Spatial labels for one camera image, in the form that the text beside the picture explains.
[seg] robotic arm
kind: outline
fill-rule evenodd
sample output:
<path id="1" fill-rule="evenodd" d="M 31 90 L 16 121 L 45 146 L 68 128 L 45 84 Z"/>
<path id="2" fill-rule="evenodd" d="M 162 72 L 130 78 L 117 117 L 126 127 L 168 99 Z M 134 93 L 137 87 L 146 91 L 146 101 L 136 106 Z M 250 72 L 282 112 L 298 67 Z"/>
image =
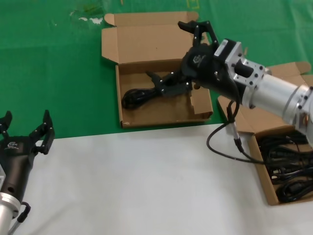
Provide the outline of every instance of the robotic arm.
<path id="1" fill-rule="evenodd" d="M 10 111 L 0 118 L 0 134 L 3 135 L 0 141 L 0 235 L 12 235 L 26 219 L 30 206 L 22 200 L 34 158 L 38 153 L 48 154 L 55 136 L 48 110 L 43 123 L 28 136 L 9 136 L 7 129 L 11 120 Z M 41 146 L 37 146 L 36 142 L 42 137 L 45 138 Z M 21 205 L 26 208 L 18 216 Z M 17 216 L 10 229 L 12 219 Z"/>
<path id="2" fill-rule="evenodd" d="M 244 57 L 240 42 L 224 39 L 219 44 L 209 21 L 179 22 L 179 27 L 194 34 L 193 46 L 182 60 L 184 76 L 236 103 L 280 116 L 313 146 L 313 87 L 296 86 L 272 76 L 265 66 Z M 210 45 L 201 43 L 204 32 L 211 37 Z M 231 124 L 235 139 L 239 139 L 235 122 Z"/>

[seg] white table surface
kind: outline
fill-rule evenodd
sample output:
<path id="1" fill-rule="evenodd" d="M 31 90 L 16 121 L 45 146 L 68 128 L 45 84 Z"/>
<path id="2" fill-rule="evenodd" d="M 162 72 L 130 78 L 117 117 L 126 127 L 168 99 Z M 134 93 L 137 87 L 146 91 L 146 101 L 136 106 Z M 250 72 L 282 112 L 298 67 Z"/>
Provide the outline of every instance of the white table surface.
<path id="1" fill-rule="evenodd" d="M 268 206 L 252 164 L 218 156 L 219 125 L 55 140 L 16 235 L 310 234 L 313 202 Z M 240 157 L 232 136 L 212 145 Z"/>

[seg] wire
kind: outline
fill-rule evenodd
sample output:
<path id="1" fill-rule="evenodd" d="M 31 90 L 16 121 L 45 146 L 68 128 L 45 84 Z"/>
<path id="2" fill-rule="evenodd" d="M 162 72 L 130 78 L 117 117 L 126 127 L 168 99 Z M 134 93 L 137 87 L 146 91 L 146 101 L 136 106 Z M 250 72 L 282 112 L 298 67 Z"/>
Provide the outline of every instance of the wire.
<path id="1" fill-rule="evenodd" d="M 216 128 L 210 135 L 209 137 L 207 138 L 206 140 L 206 146 L 214 153 L 216 154 L 219 154 L 223 157 L 226 157 L 226 158 L 229 158 L 229 159 L 232 159 L 232 160 L 236 160 L 236 161 L 240 161 L 240 162 L 244 162 L 244 163 L 255 163 L 254 161 L 251 161 L 251 160 L 246 160 L 246 159 L 241 159 L 241 158 L 236 158 L 236 157 L 233 157 L 233 156 L 230 156 L 230 155 L 227 155 L 227 154 L 224 154 L 224 153 L 221 153 L 217 150 L 215 150 L 214 148 L 211 147 L 210 145 L 210 141 L 212 139 L 212 137 L 218 133 L 220 130 L 222 130 L 224 127 L 226 127 L 229 123 L 224 123 L 222 124 L 221 126 L 219 126 L 218 128 Z"/>
<path id="2" fill-rule="evenodd" d="M 236 161 L 240 161 L 240 162 L 244 162 L 244 163 L 253 163 L 253 164 L 262 164 L 264 165 L 265 162 L 264 161 L 259 161 L 257 159 L 254 159 L 252 158 L 251 156 L 249 156 L 245 151 L 244 149 L 242 148 L 242 145 L 241 145 L 241 140 L 238 139 L 238 141 L 235 140 L 235 143 L 236 143 L 236 146 L 238 148 L 238 150 L 245 156 L 247 157 L 249 160 L 246 160 L 246 159 L 241 159 L 241 158 L 236 158 L 236 157 L 233 157 L 233 156 L 230 156 L 230 155 L 227 155 L 225 153 L 222 153 L 222 152 L 219 152 L 217 150 L 215 150 L 214 148 L 212 148 L 212 146 L 210 145 L 210 141 L 212 139 L 212 137 L 218 133 L 220 130 L 222 130 L 223 128 L 225 128 L 226 126 L 228 126 L 229 124 L 231 123 L 234 123 L 235 122 L 235 118 L 238 114 L 238 111 L 239 111 L 239 107 L 240 107 L 240 95 L 239 95 L 239 91 L 238 91 L 238 88 L 237 88 L 237 85 L 236 83 L 234 82 L 233 79 L 229 79 L 228 81 L 230 81 L 230 85 L 233 87 L 233 91 L 235 92 L 235 97 L 236 97 L 236 107 L 235 107 L 235 111 L 232 112 L 232 109 L 231 109 L 231 105 L 234 103 L 234 101 L 230 101 L 230 103 L 228 104 L 227 106 L 227 122 L 224 123 L 223 125 L 219 126 L 217 129 L 215 129 L 207 138 L 206 140 L 206 146 L 214 153 L 216 154 L 219 154 L 223 157 L 226 157 L 226 158 L 229 158 L 229 159 L 232 159 L 232 160 L 236 160 Z"/>
<path id="3" fill-rule="evenodd" d="M 13 226 L 10 228 L 8 235 L 12 235 L 16 229 L 26 220 L 29 212 L 30 212 L 30 205 L 27 202 L 22 202 L 22 205 L 25 206 L 24 211 L 19 215 Z"/>
<path id="4" fill-rule="evenodd" d="M 276 190 L 277 198 L 282 203 L 294 202 L 313 191 L 313 180 L 297 180 L 286 183 Z"/>
<path id="5" fill-rule="evenodd" d="M 156 88 L 131 89 L 124 94 L 122 107 L 124 109 L 136 109 L 157 96 L 161 96 L 161 92 Z"/>

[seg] metal cylinder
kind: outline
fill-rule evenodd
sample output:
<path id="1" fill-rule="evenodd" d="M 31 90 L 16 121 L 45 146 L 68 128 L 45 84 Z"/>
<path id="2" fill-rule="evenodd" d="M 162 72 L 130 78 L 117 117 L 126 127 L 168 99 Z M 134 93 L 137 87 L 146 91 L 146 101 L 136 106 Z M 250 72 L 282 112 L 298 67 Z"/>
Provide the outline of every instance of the metal cylinder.
<path id="1" fill-rule="evenodd" d="M 0 192 L 0 235 L 7 235 L 12 218 L 19 214 L 21 204 L 15 197 Z"/>
<path id="2" fill-rule="evenodd" d="M 8 205 L 0 205 L 0 235 L 7 235 L 13 217 L 13 211 Z"/>
<path id="3" fill-rule="evenodd" d="M 250 103 L 258 108 L 283 117 L 285 107 L 292 99 L 297 86 L 265 74 L 255 88 Z"/>

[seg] cardboard box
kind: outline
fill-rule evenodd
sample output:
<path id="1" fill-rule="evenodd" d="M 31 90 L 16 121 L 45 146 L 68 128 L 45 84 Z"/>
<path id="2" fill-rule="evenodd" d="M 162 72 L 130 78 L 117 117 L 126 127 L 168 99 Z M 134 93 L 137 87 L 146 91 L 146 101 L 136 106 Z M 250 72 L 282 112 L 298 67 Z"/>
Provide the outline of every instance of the cardboard box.
<path id="1" fill-rule="evenodd" d="M 106 14 L 115 27 L 102 30 L 102 56 L 116 62 L 116 84 L 121 126 L 138 127 L 206 121 L 213 114 L 208 89 L 190 94 L 157 97 L 135 110 L 122 108 L 125 92 L 154 87 L 145 72 L 164 76 L 179 68 L 192 46 L 193 35 L 179 29 L 178 21 L 197 20 L 197 12 Z"/>
<path id="2" fill-rule="evenodd" d="M 283 80 L 289 81 L 295 85 L 306 84 L 308 86 L 313 86 L 313 75 L 303 75 L 311 70 L 311 65 L 307 62 L 292 62 L 269 67 L 269 69 L 272 71 L 273 76 L 282 78 Z M 218 101 L 224 114 L 226 115 L 226 107 L 229 100 L 220 96 Z M 265 136 L 285 134 L 294 130 L 294 127 L 286 124 L 281 117 L 259 108 L 249 109 L 242 105 L 240 106 L 239 112 L 236 116 L 236 124 L 239 132 L 253 134 L 248 140 L 248 145 L 251 157 L 258 160 L 263 160 L 259 150 L 258 140 Z M 266 167 L 264 165 L 256 164 L 256 169 L 268 204 L 271 206 L 281 205 L 275 192 L 278 185 L 273 185 L 271 183 Z M 308 194 L 301 200 L 292 203 L 307 202 L 312 200 L 313 195 Z"/>

